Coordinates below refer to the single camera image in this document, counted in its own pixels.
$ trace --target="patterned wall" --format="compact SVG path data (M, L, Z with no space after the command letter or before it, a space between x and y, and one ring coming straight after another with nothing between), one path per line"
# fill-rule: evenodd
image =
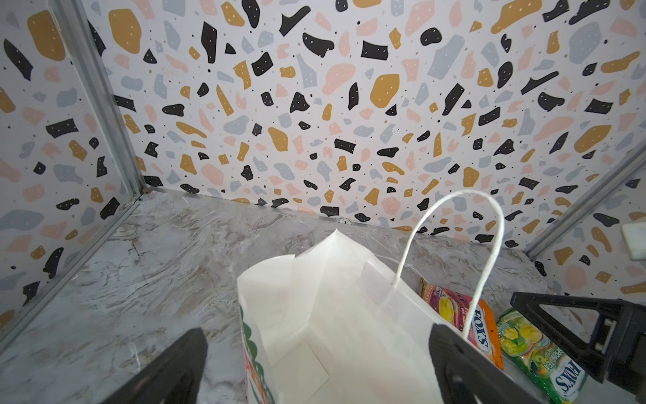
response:
M646 128L643 0L84 4L151 186L522 248Z
M0 36L2 328L129 196L47 2L0 2Z
M621 225L646 220L646 169L608 196L536 261L561 294L646 304L646 261L631 261ZM580 315L591 332L596 316Z

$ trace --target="black plastic bracket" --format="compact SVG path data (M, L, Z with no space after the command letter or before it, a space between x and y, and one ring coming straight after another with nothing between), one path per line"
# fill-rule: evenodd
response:
M583 308L599 313L589 342L540 307ZM515 292L511 305L563 349L593 379L611 383L646 403L646 307L624 300Z
M444 404L539 404L446 325L433 325L428 351Z
M193 328L103 404L195 404L206 353L207 341L202 329Z

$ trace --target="paper bag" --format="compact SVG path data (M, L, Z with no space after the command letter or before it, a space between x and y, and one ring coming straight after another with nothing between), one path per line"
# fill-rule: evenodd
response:
M448 323L399 277L426 217L463 193L495 204L470 190L437 201L413 230L397 274L338 230L298 257L267 259L243 272L238 300L248 402L442 403L428 337L433 324ZM497 204L494 209L502 218ZM500 226L474 301L503 231Z

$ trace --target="aluminum corner profile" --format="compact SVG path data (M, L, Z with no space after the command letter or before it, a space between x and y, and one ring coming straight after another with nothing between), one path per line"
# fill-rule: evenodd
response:
M48 6L103 129L114 165L128 193L137 199L146 185L81 0L49 0Z
M555 241L576 226L581 220L609 197L617 188L629 181L646 165L646 140L642 140L624 158L600 180L598 180L583 196L578 198L558 219L532 240L523 253L530 260L536 259Z

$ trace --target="marble floor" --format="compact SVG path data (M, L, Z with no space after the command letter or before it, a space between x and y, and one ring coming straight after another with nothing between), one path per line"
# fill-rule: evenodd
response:
M261 260L306 251L334 229L394 268L409 235L186 194L141 199L0 354L1 402L99 403L188 329L202 327L209 351L198 402L243 403L236 278ZM421 274L469 294L488 254L483 245L419 235L402 278L416 288ZM497 317L514 291L553 293L526 256L503 250L483 298ZM522 375L512 377L532 390Z

